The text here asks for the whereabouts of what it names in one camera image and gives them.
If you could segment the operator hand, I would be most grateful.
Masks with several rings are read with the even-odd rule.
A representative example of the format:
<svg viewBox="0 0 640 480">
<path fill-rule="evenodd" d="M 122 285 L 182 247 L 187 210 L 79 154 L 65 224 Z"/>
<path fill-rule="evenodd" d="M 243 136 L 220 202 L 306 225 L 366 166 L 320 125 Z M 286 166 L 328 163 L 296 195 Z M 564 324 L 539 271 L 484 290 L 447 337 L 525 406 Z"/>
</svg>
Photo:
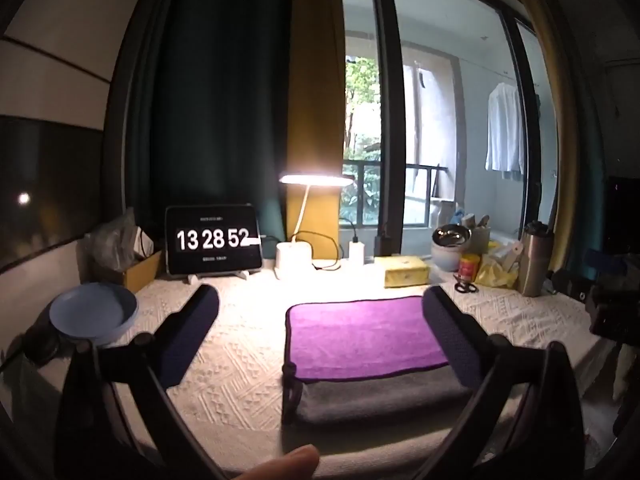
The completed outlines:
<svg viewBox="0 0 640 480">
<path fill-rule="evenodd" d="M 319 463 L 318 448 L 308 444 L 244 472 L 236 480 L 309 480 Z"/>
</svg>

